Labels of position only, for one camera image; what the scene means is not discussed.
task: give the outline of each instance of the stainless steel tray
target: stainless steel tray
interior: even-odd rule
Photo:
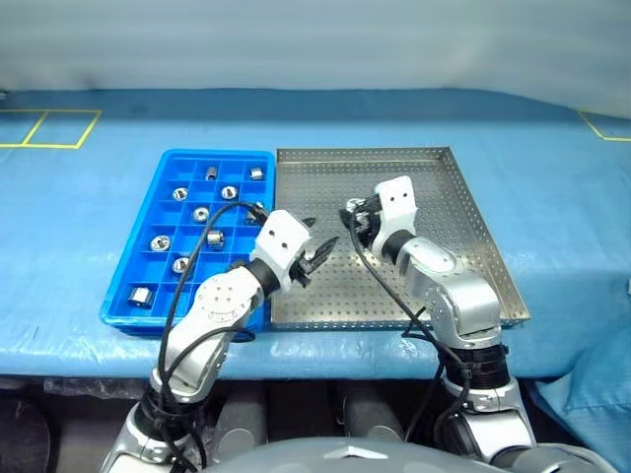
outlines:
[[[315,242],[340,236],[329,261],[305,291],[272,304],[272,323],[283,329],[400,328],[404,313],[372,279],[355,254],[338,209],[367,197],[378,182],[408,174],[413,181],[419,235],[453,251],[498,294],[504,325],[530,319],[502,257],[449,148],[284,149],[277,152],[276,208],[316,217]],[[370,257],[373,264],[378,261]],[[380,272],[412,308],[391,265]]]

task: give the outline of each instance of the white backdrop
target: white backdrop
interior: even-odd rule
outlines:
[[[2,0],[0,88],[406,89],[631,116],[631,0]]]

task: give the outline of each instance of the perforated metal tray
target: perforated metal tray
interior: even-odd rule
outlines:
[[[286,149],[277,151],[276,208],[317,217],[315,242],[340,236],[329,261],[306,291],[272,304],[272,323],[283,329],[400,328],[405,314],[362,267],[338,209],[367,197],[378,182],[408,174],[413,181],[419,235],[453,251],[498,294],[505,326],[530,319],[449,148]],[[379,262],[370,257],[373,264]],[[410,306],[391,265],[379,268]]]

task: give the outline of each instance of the metal nut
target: metal nut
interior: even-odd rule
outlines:
[[[152,251],[167,251],[171,247],[171,239],[166,235],[158,235],[149,243]]]
[[[204,175],[206,180],[215,180],[217,178],[217,168],[214,166],[206,168],[206,173]]]
[[[208,209],[206,207],[197,207],[193,210],[193,220],[195,222],[206,222],[208,220]]]
[[[184,269],[186,269],[187,264],[188,264],[188,257],[183,256],[181,258],[178,258],[176,261],[174,261],[174,264],[171,265],[171,269],[173,270],[174,273],[181,274],[184,272]]]
[[[233,185],[227,185],[223,189],[221,189],[221,196],[226,200],[233,200],[237,198],[237,188]]]
[[[211,230],[206,236],[206,242],[208,246],[218,251],[224,247],[224,233],[221,230]]]
[[[254,205],[256,207],[260,207],[261,209],[263,208],[263,204],[261,202],[254,202]],[[245,214],[245,222],[250,225],[254,225],[256,223],[256,217],[250,210],[248,210]]]
[[[263,180],[263,169],[251,168],[249,170],[249,178],[252,180]]]
[[[151,308],[154,301],[154,292],[145,287],[133,288],[128,301],[139,307]]]
[[[186,187],[178,187],[176,190],[174,190],[173,197],[175,200],[178,200],[178,201],[186,200],[187,196],[188,196],[188,189]]]

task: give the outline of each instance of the blue plastic tray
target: blue plastic tray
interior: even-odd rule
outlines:
[[[216,180],[206,180],[206,169],[217,169]],[[250,168],[261,168],[263,180],[252,180]],[[210,214],[230,201],[221,197],[221,189],[233,185],[239,190],[238,200],[261,202],[268,210],[274,204],[276,181],[275,158],[259,151],[196,151],[170,150],[163,154],[131,230],[127,245],[111,279],[101,319],[107,325],[134,335],[162,333],[169,306],[174,296],[178,275],[173,262],[187,256],[201,236],[204,223],[192,219],[196,207],[205,206]],[[184,201],[173,199],[173,191],[186,187]],[[181,294],[175,314],[180,320],[190,309],[199,285],[210,276],[226,271],[235,261],[249,261],[260,227],[245,222],[246,209],[235,208],[224,214],[215,225],[225,236],[221,251],[204,244],[193,274]],[[149,243],[158,235],[167,235],[172,244],[168,251],[151,251]],[[128,298],[136,287],[154,292],[150,308],[132,304]],[[269,319],[266,304],[250,317],[248,328],[260,330]]]

